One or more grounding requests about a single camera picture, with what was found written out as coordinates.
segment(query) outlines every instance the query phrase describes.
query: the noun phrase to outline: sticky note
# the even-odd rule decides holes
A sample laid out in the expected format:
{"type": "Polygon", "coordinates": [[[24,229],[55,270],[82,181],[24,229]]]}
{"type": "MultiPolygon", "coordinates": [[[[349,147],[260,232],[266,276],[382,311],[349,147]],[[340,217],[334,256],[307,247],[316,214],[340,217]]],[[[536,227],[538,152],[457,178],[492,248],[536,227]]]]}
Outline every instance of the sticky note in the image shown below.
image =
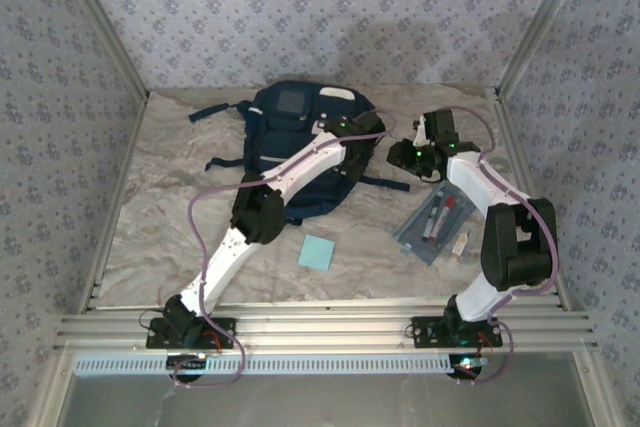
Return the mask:
{"type": "Polygon", "coordinates": [[[312,269],[329,270],[335,242],[307,235],[302,244],[298,264],[312,269]]]}

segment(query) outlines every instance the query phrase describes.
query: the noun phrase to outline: backpack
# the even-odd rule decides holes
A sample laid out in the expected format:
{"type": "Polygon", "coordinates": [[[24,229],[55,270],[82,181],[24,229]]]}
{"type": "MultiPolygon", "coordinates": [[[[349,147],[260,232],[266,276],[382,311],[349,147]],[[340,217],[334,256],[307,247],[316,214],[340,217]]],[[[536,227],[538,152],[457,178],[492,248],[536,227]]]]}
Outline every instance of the backpack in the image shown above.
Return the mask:
{"type": "MultiPolygon", "coordinates": [[[[348,120],[375,110],[362,94],[344,87],[306,81],[281,81],[260,90],[253,102],[243,100],[233,106],[214,105],[189,116],[191,122],[235,107],[246,122],[242,159],[213,157],[205,171],[213,166],[244,166],[245,172],[261,174],[309,144],[323,131],[325,120],[342,117],[348,120]]],[[[335,209],[360,181],[405,192],[409,184],[362,175],[358,180],[342,175],[337,168],[323,172],[302,188],[286,206],[289,223],[300,225],[302,219],[324,215],[335,209]]]]}

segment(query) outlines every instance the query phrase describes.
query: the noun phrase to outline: patterned wallpaper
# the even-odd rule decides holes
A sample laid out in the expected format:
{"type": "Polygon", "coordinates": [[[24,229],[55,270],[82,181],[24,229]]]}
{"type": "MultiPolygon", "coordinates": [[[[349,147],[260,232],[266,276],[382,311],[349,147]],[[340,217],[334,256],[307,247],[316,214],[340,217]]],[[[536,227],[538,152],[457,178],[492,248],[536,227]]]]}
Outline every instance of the patterned wallpaper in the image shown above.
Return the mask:
{"type": "Polygon", "coordinates": [[[540,0],[100,0],[148,89],[500,75],[540,0]]]}
{"type": "Polygon", "coordinates": [[[77,307],[137,111],[76,0],[0,0],[0,425],[77,307]]]}
{"type": "Polygon", "coordinates": [[[509,101],[569,289],[640,425],[640,0],[567,0],[509,101]]]}

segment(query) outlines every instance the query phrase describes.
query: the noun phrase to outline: marble tabletop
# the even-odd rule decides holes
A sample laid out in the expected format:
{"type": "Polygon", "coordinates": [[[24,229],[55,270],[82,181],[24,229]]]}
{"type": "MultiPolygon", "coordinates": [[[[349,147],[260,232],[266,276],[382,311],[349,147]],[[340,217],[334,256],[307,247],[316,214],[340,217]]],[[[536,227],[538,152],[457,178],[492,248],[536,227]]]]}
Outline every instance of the marble tabletop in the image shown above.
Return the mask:
{"type": "MultiPolygon", "coordinates": [[[[412,122],[426,111],[461,105],[482,113],[498,140],[491,164],[512,180],[495,112],[477,84],[353,86],[379,109],[392,112],[396,131],[385,138],[368,175],[411,184],[411,192],[358,184],[331,214],[285,227],[271,244],[250,258],[222,295],[222,302],[342,300],[450,295],[478,274],[483,220],[476,211],[463,229],[471,232],[467,254],[454,260],[451,247],[431,265],[403,254],[396,232],[433,186],[386,163],[392,143],[413,137],[412,122]],[[328,271],[298,265],[306,234],[335,241],[328,271]]],[[[124,201],[104,272],[99,308],[162,305],[197,275],[201,254],[186,218],[189,200],[212,186],[238,182],[242,168],[204,165],[213,156],[242,153],[244,123],[228,110],[192,124],[187,115],[208,105],[252,99],[255,89],[153,92],[142,121],[128,173],[124,201]]],[[[455,113],[461,140],[483,148],[484,127],[473,116],[455,113]]],[[[197,204],[195,220],[210,252],[228,227],[235,192],[197,204]]]]}

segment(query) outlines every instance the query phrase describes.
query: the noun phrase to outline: table surface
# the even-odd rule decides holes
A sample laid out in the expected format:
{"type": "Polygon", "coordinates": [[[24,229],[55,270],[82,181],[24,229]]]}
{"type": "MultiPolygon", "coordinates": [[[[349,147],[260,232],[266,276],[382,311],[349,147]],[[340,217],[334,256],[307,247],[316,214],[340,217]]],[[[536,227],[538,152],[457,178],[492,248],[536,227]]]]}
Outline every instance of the table surface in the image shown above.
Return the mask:
{"type": "MultiPolygon", "coordinates": [[[[464,289],[479,273],[483,219],[475,212],[463,226],[470,242],[462,261],[451,246],[431,265],[403,254],[396,232],[430,194],[433,186],[386,163],[392,143],[413,138],[412,122],[429,110],[461,105],[477,110],[493,127],[498,146],[489,161],[512,181],[493,105],[477,84],[354,86],[378,109],[397,118],[367,169],[368,175],[409,182],[411,192],[358,184],[331,214],[285,228],[240,269],[222,302],[342,300],[445,296],[464,289]],[[335,241],[328,271],[298,265],[306,234],[335,241]]],[[[140,128],[128,173],[98,308],[163,305],[198,274],[201,253],[186,219],[189,200],[213,186],[238,182],[241,168],[203,171],[213,156],[241,156],[244,122],[232,110],[191,124],[187,115],[222,102],[252,99],[255,89],[202,89],[153,92],[140,128]]],[[[488,145],[484,127],[473,116],[455,113],[461,140],[488,145]]],[[[196,223],[213,252],[228,227],[235,192],[197,204],[196,223]]]]}

